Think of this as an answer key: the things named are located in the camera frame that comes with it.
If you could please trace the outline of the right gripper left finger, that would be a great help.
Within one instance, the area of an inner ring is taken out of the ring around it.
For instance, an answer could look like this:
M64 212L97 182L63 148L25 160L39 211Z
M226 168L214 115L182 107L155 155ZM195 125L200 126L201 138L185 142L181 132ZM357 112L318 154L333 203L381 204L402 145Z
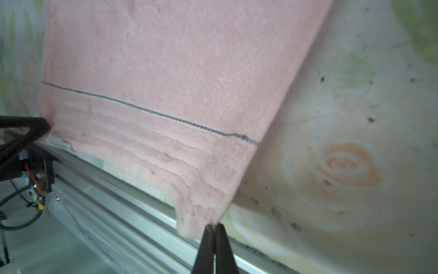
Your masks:
M191 274L213 274L216 252L216 234L212 225L204 229Z

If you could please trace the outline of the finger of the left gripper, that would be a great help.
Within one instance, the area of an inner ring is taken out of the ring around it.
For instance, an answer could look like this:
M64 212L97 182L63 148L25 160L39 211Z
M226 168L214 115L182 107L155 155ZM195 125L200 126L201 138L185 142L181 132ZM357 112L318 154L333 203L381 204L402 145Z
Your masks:
M28 128L20 135L1 147L1 170L5 168L22 150L31 145L51 129L47 120L37 117L1 116L1 128Z

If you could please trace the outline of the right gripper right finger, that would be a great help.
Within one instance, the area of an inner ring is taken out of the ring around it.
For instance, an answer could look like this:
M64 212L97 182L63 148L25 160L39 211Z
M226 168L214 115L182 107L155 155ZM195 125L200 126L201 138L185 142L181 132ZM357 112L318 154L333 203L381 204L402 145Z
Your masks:
M239 274L229 238L223 224L215 229L215 254L217 274Z

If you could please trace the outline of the pink towel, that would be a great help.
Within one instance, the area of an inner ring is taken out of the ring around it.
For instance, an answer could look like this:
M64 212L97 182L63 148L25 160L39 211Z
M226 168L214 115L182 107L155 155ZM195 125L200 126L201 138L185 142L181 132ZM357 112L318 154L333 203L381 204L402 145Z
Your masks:
M178 233L230 205L331 1L47 1L41 115L167 194Z

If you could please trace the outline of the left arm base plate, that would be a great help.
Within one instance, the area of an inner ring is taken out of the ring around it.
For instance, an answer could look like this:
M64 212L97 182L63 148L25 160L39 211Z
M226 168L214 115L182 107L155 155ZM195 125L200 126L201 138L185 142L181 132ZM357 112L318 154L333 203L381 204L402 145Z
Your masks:
M31 145L15 156L4 168L1 169L1 181L19 178L28 175L26 166L31 175L38 181L45 193L52 192L54 183L53 160L55 158L37 145Z

